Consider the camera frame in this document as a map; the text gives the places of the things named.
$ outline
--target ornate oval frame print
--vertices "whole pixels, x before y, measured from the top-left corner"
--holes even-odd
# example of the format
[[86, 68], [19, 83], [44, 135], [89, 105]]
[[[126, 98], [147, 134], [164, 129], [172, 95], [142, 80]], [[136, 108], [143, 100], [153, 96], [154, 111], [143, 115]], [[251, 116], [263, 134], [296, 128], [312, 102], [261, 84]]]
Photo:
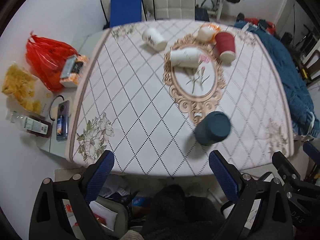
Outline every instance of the ornate oval frame print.
[[179, 84], [174, 67], [171, 66], [170, 51], [164, 55], [163, 82], [169, 86], [169, 93], [179, 105], [183, 113], [187, 113], [194, 125], [198, 125], [207, 114], [214, 111], [221, 99], [221, 90], [226, 86], [223, 78], [223, 68], [220, 60], [214, 55], [213, 48], [207, 43], [197, 41], [193, 35], [187, 34], [183, 39], [170, 47], [170, 50], [182, 49], [185, 47], [197, 47], [212, 62], [215, 73], [211, 89], [204, 95], [196, 96], [186, 92]]

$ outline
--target smartphone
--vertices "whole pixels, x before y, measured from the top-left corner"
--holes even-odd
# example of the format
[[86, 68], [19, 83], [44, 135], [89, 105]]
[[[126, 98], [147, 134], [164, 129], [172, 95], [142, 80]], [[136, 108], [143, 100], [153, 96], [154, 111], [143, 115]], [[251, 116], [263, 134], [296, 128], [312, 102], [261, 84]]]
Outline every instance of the smartphone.
[[69, 122], [69, 100], [64, 101], [58, 106], [57, 114], [57, 141], [68, 138], [68, 122]]

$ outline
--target dark teal cup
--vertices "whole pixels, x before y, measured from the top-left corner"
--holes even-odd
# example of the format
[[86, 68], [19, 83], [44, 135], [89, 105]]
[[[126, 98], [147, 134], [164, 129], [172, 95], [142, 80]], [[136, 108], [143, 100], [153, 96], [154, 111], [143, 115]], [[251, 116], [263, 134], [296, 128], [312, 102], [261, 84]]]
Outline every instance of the dark teal cup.
[[223, 141], [231, 130], [229, 118], [222, 112], [209, 113], [195, 128], [196, 140], [201, 145], [211, 145]]

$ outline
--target red paper cup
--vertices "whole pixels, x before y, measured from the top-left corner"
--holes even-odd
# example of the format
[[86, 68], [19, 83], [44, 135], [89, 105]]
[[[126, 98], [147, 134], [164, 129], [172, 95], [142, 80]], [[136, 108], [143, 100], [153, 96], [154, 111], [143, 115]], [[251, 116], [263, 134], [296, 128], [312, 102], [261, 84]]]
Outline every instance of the red paper cup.
[[231, 33], [219, 32], [215, 39], [220, 59], [225, 63], [231, 63], [234, 61], [236, 59], [234, 36]]

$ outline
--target cup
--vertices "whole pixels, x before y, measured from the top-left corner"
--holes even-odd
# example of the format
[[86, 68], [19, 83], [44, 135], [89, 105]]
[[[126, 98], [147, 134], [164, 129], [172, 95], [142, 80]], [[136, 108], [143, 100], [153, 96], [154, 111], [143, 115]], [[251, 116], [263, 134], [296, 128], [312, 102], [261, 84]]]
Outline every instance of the cup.
[[142, 39], [156, 51], [164, 50], [168, 44], [164, 37], [155, 28], [146, 29], [142, 34]]
[[214, 43], [215, 36], [220, 31], [219, 25], [205, 23], [200, 27], [196, 39], [202, 42]]
[[219, 32], [216, 34], [216, 48], [220, 59], [230, 64], [236, 59], [235, 38], [231, 33]]
[[172, 66], [198, 68], [199, 51], [197, 48], [184, 48], [170, 51]]
[[223, 141], [231, 131], [231, 122], [222, 112], [209, 113], [195, 128], [198, 143], [204, 146]]

